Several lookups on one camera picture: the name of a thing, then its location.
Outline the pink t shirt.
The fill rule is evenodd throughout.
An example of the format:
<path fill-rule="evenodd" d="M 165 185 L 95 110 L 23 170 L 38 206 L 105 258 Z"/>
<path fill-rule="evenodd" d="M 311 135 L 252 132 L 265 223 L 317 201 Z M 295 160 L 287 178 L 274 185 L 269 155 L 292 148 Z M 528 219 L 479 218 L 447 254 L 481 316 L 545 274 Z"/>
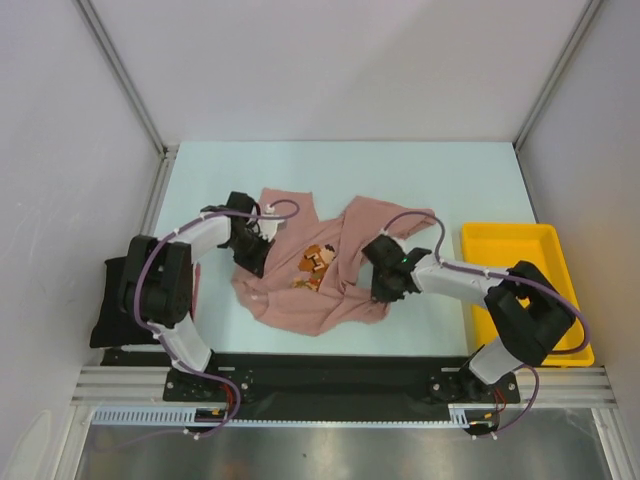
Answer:
<path fill-rule="evenodd" d="M 383 232 L 405 240 L 435 221 L 362 196 L 324 221 L 311 193 L 265 188 L 259 205 L 282 199 L 295 201 L 300 211 L 278 229 L 262 277 L 241 267 L 235 270 L 231 284 L 239 303 L 263 324 L 309 336 L 344 322 L 383 320 L 390 306 L 372 301 L 370 290 L 357 285 L 366 263 L 362 249 Z"/>

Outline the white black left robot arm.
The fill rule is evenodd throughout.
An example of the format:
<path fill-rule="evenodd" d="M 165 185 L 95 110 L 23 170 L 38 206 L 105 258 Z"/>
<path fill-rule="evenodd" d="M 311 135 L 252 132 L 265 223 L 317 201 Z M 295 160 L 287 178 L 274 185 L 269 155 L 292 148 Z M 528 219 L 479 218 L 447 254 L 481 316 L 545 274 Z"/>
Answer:
<path fill-rule="evenodd" d="M 197 263 L 227 249 L 236 266 L 260 278 L 281 222 L 274 206 L 233 192 L 226 204 L 203 208 L 164 237 L 138 235 L 129 244 L 119 307 L 161 344 L 175 369 L 188 373 L 185 385 L 199 399 L 219 392 L 221 376 L 208 367 L 213 351 L 193 321 Z"/>

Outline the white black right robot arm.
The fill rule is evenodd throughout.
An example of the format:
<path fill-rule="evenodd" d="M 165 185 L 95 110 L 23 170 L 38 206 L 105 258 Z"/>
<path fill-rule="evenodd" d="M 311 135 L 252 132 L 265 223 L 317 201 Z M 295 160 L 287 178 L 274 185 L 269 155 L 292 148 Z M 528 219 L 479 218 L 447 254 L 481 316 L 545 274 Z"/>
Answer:
<path fill-rule="evenodd" d="M 439 251 L 405 251 L 398 240 L 380 234 L 362 250 L 373 266 L 371 298 L 391 303 L 407 294 L 438 294 L 485 309 L 497 338 L 470 357 L 461 376 L 473 401 L 493 394 L 498 381 L 521 366 L 538 367 L 574 325 L 577 309 L 532 263 L 508 269 L 447 261 Z"/>

